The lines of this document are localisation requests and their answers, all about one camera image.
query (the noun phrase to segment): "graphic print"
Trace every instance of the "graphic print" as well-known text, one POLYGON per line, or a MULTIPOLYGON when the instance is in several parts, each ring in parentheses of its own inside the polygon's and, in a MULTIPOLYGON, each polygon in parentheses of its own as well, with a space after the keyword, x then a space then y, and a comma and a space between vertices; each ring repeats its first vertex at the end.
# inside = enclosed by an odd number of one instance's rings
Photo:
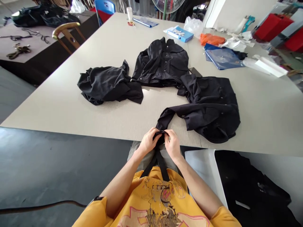
POLYGON ((145 178, 142 199, 148 201, 148 210, 137 210, 130 207, 129 216, 120 219, 119 227, 208 227, 209 220, 204 216, 190 216, 176 213, 171 203, 172 198, 184 199, 185 191, 178 182, 157 181, 145 178))

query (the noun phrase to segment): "orange bag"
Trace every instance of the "orange bag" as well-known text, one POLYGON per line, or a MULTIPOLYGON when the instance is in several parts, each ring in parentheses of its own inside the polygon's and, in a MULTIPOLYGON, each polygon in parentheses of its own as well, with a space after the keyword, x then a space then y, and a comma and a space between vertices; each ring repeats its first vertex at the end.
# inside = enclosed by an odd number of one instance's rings
POLYGON ((219 44, 225 43, 225 38, 221 36, 214 36, 212 34, 201 34, 200 35, 200 42, 202 46, 205 46, 206 43, 214 45, 214 46, 219 46, 219 44))

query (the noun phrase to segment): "wooden chair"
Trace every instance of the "wooden chair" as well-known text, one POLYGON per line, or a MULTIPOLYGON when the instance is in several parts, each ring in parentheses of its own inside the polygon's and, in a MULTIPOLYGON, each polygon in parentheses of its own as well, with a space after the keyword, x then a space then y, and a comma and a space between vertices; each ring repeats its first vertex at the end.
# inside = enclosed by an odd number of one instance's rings
POLYGON ((86 41, 82 33, 80 32, 78 26, 80 26, 80 23, 78 22, 72 22, 72 23, 66 23, 62 24, 59 27, 57 27, 53 31, 52 37, 57 40, 64 48, 67 50, 68 53, 72 54, 72 52, 68 49, 68 47, 62 42, 62 40, 59 38, 59 34, 63 33, 64 36, 67 38, 67 40, 76 48, 78 49, 80 47, 80 44, 75 40, 75 38, 72 36, 72 34, 68 31, 70 28, 75 28, 79 35, 82 37, 83 41, 86 41))

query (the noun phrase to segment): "electric fan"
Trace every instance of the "electric fan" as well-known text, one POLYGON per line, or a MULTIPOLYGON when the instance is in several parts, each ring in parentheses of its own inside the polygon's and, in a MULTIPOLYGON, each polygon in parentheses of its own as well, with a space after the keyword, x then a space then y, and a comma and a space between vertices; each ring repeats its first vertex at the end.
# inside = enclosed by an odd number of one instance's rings
POLYGON ((166 14, 171 14, 177 11, 181 7, 185 0, 152 0, 157 9, 163 13, 163 19, 165 20, 166 14))

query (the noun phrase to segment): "gray floor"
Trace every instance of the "gray floor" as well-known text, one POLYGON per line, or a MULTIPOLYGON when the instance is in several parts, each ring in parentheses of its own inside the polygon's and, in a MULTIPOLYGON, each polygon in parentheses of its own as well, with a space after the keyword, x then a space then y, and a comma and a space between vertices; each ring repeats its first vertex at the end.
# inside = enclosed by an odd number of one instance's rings
MULTIPOLYGON (((0 128, 0 209, 88 204, 127 161, 131 141, 0 128)), ((196 148, 181 147, 186 150, 196 148)), ((83 208, 0 215, 0 226, 71 226, 83 208)))

